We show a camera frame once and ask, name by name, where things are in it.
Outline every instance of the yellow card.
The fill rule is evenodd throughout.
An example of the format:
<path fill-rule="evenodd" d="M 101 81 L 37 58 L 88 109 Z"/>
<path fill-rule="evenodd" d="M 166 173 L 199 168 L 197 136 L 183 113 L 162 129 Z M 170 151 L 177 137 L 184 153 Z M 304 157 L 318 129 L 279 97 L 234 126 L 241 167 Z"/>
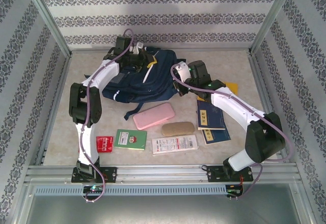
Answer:
<path fill-rule="evenodd" d="M 206 140 L 208 142 L 214 140 L 213 135 L 212 135 L 212 132 L 210 130 L 204 130 L 204 133 L 206 135 Z"/>
<path fill-rule="evenodd" d="M 202 126 L 207 126 L 208 122 L 207 122 L 207 112 L 206 112 L 206 110 L 200 110 L 199 112 L 200 112 L 200 124 Z"/>
<path fill-rule="evenodd" d="M 234 93 L 236 96 L 238 96 L 238 84 L 237 83 L 225 82 L 225 85 L 231 90 L 232 93 Z"/>

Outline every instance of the blue passport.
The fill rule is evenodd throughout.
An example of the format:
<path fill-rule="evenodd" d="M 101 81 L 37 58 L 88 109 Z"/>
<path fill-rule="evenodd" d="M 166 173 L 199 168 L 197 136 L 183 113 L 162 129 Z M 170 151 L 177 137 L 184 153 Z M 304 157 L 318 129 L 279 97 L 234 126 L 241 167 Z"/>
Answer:
<path fill-rule="evenodd" d="M 223 141 L 231 140 L 228 130 L 202 130 L 205 144 L 215 144 Z"/>
<path fill-rule="evenodd" d="M 225 130 L 223 111 L 211 103 L 197 99 L 198 130 Z"/>

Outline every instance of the pink phone case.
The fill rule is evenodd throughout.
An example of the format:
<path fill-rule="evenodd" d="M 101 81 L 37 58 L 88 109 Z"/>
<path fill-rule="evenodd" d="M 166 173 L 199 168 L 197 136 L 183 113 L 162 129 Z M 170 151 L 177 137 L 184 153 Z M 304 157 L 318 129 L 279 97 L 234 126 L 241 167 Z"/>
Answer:
<path fill-rule="evenodd" d="M 170 103 L 164 103 L 150 108 L 133 116 L 133 121 L 138 130 L 160 124 L 175 116 Z"/>

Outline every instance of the beige case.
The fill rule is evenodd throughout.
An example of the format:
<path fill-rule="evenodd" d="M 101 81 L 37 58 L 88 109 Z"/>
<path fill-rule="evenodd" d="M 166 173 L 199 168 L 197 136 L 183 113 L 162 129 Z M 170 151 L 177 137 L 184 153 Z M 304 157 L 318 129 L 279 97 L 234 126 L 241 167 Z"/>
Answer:
<path fill-rule="evenodd" d="M 195 127 L 191 122 L 175 122 L 162 126 L 162 134 L 164 136 L 190 135 L 194 131 Z"/>

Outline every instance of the patterned wallpaper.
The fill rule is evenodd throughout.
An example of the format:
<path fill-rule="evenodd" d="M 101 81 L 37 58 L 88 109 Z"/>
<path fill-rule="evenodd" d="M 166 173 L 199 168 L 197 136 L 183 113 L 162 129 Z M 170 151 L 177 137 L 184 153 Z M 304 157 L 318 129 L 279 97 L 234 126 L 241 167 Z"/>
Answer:
<path fill-rule="evenodd" d="M 274 0 L 44 0 L 72 50 L 108 48 L 130 27 L 169 48 L 252 44 Z"/>
<path fill-rule="evenodd" d="M 326 0 L 286 0 L 256 53 L 318 223 L 326 223 L 325 36 Z"/>
<path fill-rule="evenodd" d="M 0 0 L 0 223 L 41 143 L 65 57 L 31 0 Z"/>

